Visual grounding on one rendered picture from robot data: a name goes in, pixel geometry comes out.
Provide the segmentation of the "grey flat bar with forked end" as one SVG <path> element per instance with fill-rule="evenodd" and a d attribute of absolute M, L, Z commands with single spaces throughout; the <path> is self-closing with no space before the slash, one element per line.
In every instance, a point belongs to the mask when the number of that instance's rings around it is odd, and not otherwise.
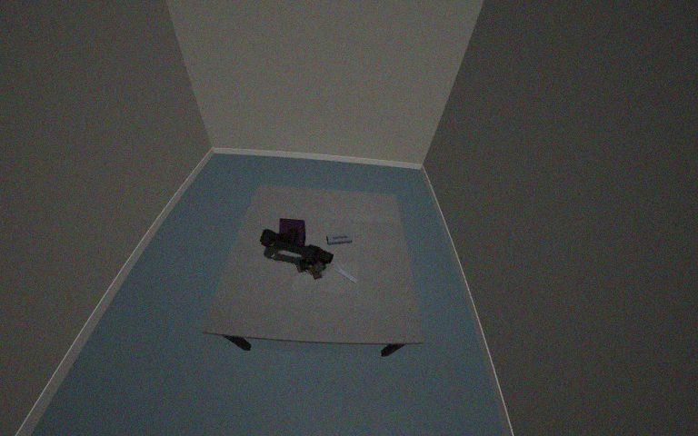
<path fill-rule="evenodd" d="M 335 269 L 335 268 L 333 268 L 335 271 L 339 272 L 340 274 L 342 274 L 343 276 L 345 276 L 346 278 L 348 278 L 350 281 L 352 281 L 352 282 L 354 282 L 354 283 L 357 283 L 358 280 L 355 279 L 351 274 L 349 274 L 348 272 L 344 271 L 343 269 L 341 269 L 341 268 L 340 268 L 339 266 L 337 266 L 337 265 L 336 265 L 335 267 L 336 267 L 336 268 L 339 268 L 338 270 Z"/>

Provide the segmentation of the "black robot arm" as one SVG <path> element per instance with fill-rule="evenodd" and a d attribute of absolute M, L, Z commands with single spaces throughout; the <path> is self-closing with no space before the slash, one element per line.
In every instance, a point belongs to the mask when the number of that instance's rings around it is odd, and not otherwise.
<path fill-rule="evenodd" d="M 297 229 L 289 229 L 288 233 L 275 233 L 266 229 L 263 230 L 260 242 L 265 247 L 274 247 L 275 249 L 301 254 L 305 259 L 312 261 L 312 266 L 317 273 L 326 268 L 322 261 L 330 264 L 333 260 L 334 255 L 323 251 L 320 247 L 312 246 L 311 244 L 304 247 L 296 245 L 298 239 L 299 232 Z"/>

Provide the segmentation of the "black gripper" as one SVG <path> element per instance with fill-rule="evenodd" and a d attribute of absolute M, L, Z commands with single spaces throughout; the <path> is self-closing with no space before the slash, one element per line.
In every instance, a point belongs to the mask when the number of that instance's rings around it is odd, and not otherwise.
<path fill-rule="evenodd" d="M 309 262 L 308 262 L 306 259 L 303 259 L 303 260 L 300 260 L 299 262 L 300 262 L 300 265 L 301 265 L 302 270 L 309 270 L 309 271 L 310 271 L 308 265 L 311 265 L 311 264 L 312 264 L 312 261 L 309 261 Z M 325 262 L 323 262 L 323 261 L 322 261 L 322 263 L 323 263 L 323 264 L 328 264 L 328 263 L 325 263 Z"/>

